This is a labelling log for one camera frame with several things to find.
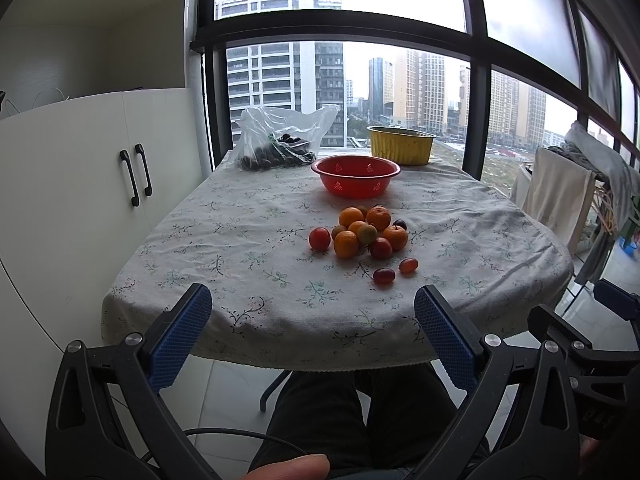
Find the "person right hand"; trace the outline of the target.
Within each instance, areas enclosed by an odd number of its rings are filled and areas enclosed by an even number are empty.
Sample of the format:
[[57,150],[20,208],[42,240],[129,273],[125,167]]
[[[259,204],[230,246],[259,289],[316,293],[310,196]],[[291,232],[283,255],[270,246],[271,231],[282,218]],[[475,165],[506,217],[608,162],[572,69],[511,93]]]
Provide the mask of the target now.
[[580,441],[580,457],[587,457],[597,448],[598,444],[599,441],[597,439],[582,436],[582,440]]

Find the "person left hand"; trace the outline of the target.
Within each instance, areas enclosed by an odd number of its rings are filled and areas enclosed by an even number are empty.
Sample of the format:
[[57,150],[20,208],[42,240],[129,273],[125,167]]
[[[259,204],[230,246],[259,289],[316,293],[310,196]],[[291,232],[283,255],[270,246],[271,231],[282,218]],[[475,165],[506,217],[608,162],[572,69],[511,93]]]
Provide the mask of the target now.
[[305,455],[256,468],[242,480],[323,480],[330,472],[330,462],[323,454]]

